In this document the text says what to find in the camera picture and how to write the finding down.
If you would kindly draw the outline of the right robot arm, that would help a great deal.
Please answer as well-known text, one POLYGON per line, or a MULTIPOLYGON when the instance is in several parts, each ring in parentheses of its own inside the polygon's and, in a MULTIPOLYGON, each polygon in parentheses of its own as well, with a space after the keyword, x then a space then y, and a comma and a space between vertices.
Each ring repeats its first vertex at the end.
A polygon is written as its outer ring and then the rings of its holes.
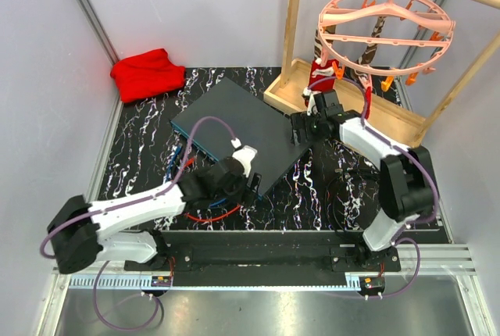
POLYGON ((358 113, 344 109, 336 91, 304 91, 303 97, 307 110, 290 116, 293 144, 333 138, 377 168, 379 210, 355 241, 352 257, 362 270, 373 270, 391 254, 404 229, 436 218, 439 193, 430 153, 423 146, 403 145, 374 128, 368 121, 368 101, 358 113))

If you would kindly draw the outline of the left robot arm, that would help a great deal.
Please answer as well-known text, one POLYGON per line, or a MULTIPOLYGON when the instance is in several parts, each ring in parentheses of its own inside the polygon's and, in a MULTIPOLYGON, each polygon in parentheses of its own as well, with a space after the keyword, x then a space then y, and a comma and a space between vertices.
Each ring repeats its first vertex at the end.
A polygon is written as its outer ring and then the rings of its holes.
POLYGON ((62 274, 78 273, 98 261, 131 261, 161 270, 169 252, 153 232, 128 234, 127 229, 150 220, 208 209, 217 202, 245 205, 253 200, 261 177, 252 173, 255 150, 248 146, 217 163, 135 195, 109 201, 68 199, 47 227, 44 244, 62 274))

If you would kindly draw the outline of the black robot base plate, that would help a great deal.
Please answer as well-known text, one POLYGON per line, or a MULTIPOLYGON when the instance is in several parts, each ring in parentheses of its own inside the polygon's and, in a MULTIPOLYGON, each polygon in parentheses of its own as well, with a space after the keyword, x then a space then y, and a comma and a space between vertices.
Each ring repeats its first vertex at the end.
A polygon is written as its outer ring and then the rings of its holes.
POLYGON ((124 269, 155 275, 173 269, 173 286, 193 290, 298 290, 352 287, 350 275, 400 273, 407 241, 370 253, 332 231, 170 231, 159 257, 124 269))

